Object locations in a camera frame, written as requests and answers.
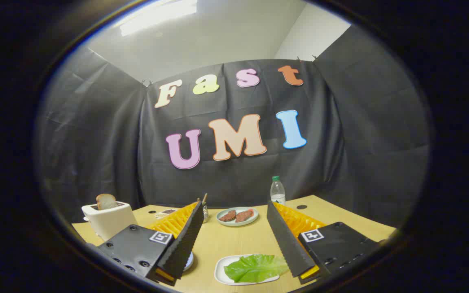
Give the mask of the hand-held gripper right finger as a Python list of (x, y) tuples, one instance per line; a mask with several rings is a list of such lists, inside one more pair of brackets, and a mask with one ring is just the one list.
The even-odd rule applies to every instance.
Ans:
[(267, 221), (289, 271), (301, 284), (333, 280), (380, 247), (342, 221), (325, 225), (277, 202), (268, 202)]

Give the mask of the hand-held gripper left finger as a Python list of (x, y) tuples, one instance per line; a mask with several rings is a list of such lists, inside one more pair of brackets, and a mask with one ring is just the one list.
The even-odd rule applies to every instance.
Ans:
[(128, 225), (95, 252), (140, 278), (173, 286), (183, 275), (203, 219), (203, 204), (197, 201), (147, 227)]

